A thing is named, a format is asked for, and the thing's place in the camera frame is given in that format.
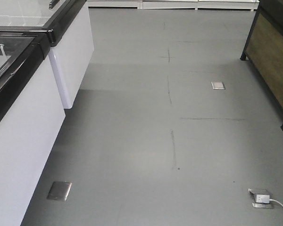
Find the black trim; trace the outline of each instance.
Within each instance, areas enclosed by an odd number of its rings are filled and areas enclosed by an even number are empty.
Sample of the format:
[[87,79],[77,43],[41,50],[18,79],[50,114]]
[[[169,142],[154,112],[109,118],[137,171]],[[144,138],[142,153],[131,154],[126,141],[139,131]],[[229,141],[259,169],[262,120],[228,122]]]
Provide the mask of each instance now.
[[0,32],[37,32],[46,33],[52,47],[62,39],[64,33],[79,13],[86,0],[69,0],[54,13],[43,27],[0,26]]
[[46,36],[42,34],[33,40],[0,77],[0,121],[42,63],[44,49],[49,51],[50,44]]

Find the wooden cabinet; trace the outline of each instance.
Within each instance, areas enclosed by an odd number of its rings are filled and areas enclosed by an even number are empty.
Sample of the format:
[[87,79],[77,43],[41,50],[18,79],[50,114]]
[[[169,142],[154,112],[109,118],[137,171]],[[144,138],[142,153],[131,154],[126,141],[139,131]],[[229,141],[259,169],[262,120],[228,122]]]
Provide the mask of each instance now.
[[261,1],[241,60],[246,57],[283,113],[283,0]]

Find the scuff mark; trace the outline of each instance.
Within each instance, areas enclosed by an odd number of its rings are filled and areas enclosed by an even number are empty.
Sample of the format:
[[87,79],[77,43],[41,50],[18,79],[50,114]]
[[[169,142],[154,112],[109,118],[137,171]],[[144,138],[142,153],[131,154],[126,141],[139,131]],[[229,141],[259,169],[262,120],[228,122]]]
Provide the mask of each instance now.
[[229,120],[229,121],[244,121],[245,119],[230,119],[230,118],[179,118],[181,120]]
[[223,26],[226,28],[226,30],[229,32],[229,29],[227,28],[227,26],[225,25],[225,23],[222,22],[222,24],[223,24]]
[[122,210],[122,208],[123,208],[123,204],[121,204],[121,206],[119,207],[119,209],[118,209],[118,215],[117,215],[117,226],[118,226],[118,222],[119,222],[119,218],[120,218],[120,216],[121,216],[121,210]]
[[178,169],[177,159],[176,159],[175,139],[174,139],[173,130],[171,130],[171,137],[172,137],[172,143],[173,143],[173,165],[172,165],[172,169]]
[[169,63],[170,63],[170,49],[168,47],[168,58],[169,58]]
[[201,43],[202,41],[177,41],[177,42],[183,42],[183,43]]
[[169,82],[169,76],[168,76],[168,75],[167,75],[166,79],[167,79],[167,82],[168,82],[168,96],[169,96],[169,101],[170,101],[170,104],[172,105],[172,99],[171,99],[171,93],[170,93],[170,82]]
[[198,72],[198,71],[182,71],[182,70],[181,72],[215,74],[214,72]]

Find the metal floor outlet cover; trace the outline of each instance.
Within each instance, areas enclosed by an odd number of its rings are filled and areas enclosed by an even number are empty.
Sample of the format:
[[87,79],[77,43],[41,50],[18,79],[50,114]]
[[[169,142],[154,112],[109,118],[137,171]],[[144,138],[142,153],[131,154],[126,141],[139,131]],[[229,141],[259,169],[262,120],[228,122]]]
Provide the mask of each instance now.
[[221,81],[212,81],[212,87],[213,89],[221,89],[221,90],[225,90],[225,85],[223,82]]
[[54,181],[48,193],[47,199],[66,201],[72,183],[65,181]]

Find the white shelving base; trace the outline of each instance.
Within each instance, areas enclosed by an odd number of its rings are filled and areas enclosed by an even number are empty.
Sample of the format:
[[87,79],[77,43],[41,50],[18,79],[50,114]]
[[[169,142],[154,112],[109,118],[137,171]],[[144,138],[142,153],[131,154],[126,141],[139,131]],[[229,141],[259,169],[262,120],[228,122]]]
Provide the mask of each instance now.
[[130,7],[138,8],[137,0],[87,0],[89,7]]
[[245,9],[258,8],[258,0],[87,0],[89,7],[131,7],[138,9],[199,8]]

